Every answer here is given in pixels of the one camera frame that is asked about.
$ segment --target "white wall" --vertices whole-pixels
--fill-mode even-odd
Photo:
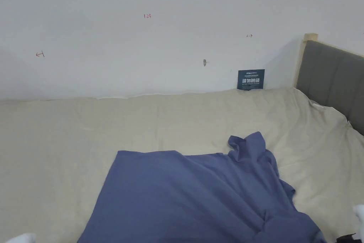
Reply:
[[[363,3],[0,0],[0,100],[226,90],[241,69],[290,86],[305,32],[364,53]]]

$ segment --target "wooden bed frame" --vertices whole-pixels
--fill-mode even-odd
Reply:
[[[364,135],[364,56],[319,42],[316,33],[306,33],[294,87],[315,102],[343,113]]]

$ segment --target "wrinkled fabric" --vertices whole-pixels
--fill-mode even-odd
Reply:
[[[119,151],[78,243],[325,242],[259,132],[232,150]]]

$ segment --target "black object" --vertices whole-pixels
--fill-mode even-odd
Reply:
[[[352,234],[343,235],[336,239],[336,243],[362,243],[360,239],[353,239]]]

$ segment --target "bed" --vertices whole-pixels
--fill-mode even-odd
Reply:
[[[328,242],[364,203],[364,58],[304,36],[295,88],[0,103],[0,242],[76,242],[118,150],[229,152],[260,131]]]

